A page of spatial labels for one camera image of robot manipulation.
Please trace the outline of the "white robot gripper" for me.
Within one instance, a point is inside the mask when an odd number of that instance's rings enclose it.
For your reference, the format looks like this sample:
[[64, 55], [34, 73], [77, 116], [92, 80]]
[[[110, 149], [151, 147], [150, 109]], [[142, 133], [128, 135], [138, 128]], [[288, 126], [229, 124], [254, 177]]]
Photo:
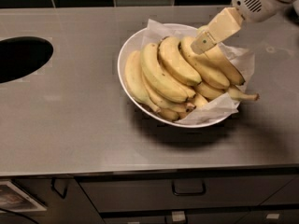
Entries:
[[202, 54], [236, 34], [242, 23], [261, 22], [274, 16], [296, 0], [232, 0], [233, 7], [226, 7], [208, 25], [198, 29], [191, 44], [192, 51]]

